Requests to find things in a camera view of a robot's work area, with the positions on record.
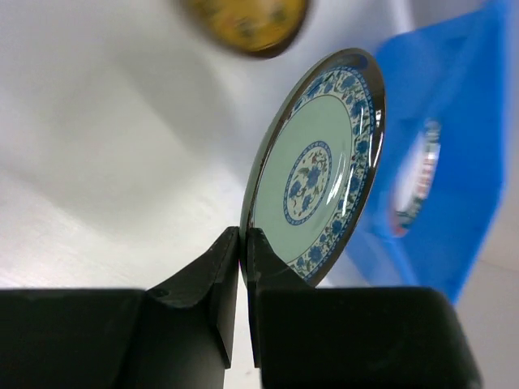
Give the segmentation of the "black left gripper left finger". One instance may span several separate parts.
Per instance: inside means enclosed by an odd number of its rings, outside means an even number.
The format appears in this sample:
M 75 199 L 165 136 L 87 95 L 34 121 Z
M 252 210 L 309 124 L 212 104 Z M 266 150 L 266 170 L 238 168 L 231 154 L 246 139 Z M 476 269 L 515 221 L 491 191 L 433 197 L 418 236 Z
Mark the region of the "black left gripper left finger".
M 4 289 L 4 388 L 220 388 L 230 367 L 238 229 L 157 286 Z

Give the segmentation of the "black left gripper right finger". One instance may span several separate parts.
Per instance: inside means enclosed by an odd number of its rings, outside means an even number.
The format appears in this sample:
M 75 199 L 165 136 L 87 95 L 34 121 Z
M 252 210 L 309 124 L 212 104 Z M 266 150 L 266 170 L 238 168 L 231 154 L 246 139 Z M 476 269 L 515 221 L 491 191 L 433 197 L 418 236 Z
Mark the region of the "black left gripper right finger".
M 480 388 L 456 312 L 423 287 L 318 289 L 247 234 L 255 366 L 265 388 Z

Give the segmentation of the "blue floral small plate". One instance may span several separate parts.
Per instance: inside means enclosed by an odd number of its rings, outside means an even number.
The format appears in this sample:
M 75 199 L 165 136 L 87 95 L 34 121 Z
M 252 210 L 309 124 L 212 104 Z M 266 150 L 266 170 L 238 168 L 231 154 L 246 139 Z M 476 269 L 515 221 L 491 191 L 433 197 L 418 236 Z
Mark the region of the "blue floral small plate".
M 318 61 L 261 141 L 242 202 L 241 239 L 262 230 L 287 267 L 317 285 L 362 215 L 385 118 L 382 72 L 367 51 L 343 49 Z

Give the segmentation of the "green rimmed white plate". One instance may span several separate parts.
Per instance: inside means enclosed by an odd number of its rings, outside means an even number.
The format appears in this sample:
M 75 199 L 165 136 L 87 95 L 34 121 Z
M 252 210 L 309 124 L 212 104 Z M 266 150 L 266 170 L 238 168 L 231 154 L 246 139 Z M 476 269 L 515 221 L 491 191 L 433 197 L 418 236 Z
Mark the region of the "green rimmed white plate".
M 440 158 L 441 124 L 429 119 L 413 131 L 397 167 L 390 197 L 392 233 L 406 235 L 422 210 Z

